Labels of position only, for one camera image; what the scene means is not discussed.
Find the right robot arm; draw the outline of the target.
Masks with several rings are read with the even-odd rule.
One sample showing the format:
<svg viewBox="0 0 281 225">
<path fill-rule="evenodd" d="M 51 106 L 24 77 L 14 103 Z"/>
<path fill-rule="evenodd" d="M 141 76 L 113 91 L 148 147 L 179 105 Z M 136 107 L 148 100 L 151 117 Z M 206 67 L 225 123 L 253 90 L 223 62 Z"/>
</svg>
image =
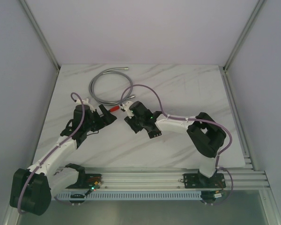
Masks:
<svg viewBox="0 0 281 225">
<path fill-rule="evenodd" d="M 151 112 L 140 101 L 128 101 L 120 105 L 126 112 L 125 122 L 138 133 L 146 130 L 149 138 L 156 138 L 162 132 L 187 134 L 196 150 L 201 154 L 198 182 L 203 187 L 209 187 L 215 180 L 216 157 L 226 139 L 224 130 L 204 112 L 188 119 L 171 119 L 161 111 Z"/>
</svg>

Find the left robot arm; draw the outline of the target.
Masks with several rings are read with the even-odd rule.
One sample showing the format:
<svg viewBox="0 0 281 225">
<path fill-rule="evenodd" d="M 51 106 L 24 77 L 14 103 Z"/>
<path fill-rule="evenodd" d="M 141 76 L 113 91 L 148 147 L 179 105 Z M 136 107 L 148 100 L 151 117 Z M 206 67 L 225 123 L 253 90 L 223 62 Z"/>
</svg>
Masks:
<svg viewBox="0 0 281 225">
<path fill-rule="evenodd" d="M 85 186 L 87 176 L 83 166 L 69 163 L 61 171 L 58 168 L 81 146 L 89 132 L 99 131 L 117 119 L 103 105 L 99 109 L 102 114 L 88 105 L 77 105 L 73 118 L 61 131 L 53 148 L 27 169 L 19 168 L 14 173 L 9 200 L 11 207 L 20 213 L 40 216 L 48 209 L 51 199 L 63 189 Z"/>
</svg>

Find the black fuse box base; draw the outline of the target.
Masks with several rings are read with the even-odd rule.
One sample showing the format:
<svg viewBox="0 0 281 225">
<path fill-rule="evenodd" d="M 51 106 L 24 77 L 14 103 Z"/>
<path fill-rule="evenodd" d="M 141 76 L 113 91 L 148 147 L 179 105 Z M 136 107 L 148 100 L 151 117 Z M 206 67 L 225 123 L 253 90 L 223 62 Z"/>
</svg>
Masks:
<svg viewBox="0 0 281 225">
<path fill-rule="evenodd" d="M 150 139 L 161 136 L 161 135 L 162 135 L 161 131 L 149 131 L 148 132 L 148 136 Z"/>
</svg>

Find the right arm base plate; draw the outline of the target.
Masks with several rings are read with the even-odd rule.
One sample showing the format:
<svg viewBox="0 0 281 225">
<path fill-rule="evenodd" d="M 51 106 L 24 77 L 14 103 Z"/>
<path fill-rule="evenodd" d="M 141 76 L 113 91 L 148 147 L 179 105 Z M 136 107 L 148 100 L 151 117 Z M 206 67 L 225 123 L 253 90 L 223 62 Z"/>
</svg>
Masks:
<svg viewBox="0 0 281 225">
<path fill-rule="evenodd" d="M 208 178 L 201 173 L 185 173 L 183 174 L 182 182 L 185 188 L 188 189 L 215 189 L 226 188 L 226 182 L 222 173 L 215 173 L 211 178 Z"/>
</svg>

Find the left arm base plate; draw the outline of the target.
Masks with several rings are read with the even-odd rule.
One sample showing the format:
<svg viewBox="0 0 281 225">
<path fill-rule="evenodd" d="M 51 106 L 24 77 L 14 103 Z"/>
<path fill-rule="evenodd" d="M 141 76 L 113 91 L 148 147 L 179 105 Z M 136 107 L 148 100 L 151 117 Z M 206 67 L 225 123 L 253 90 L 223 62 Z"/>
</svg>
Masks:
<svg viewBox="0 0 281 225">
<path fill-rule="evenodd" d="M 99 173 L 87 173 L 84 178 L 79 178 L 78 181 L 67 189 L 90 189 L 101 182 L 102 175 Z"/>
</svg>

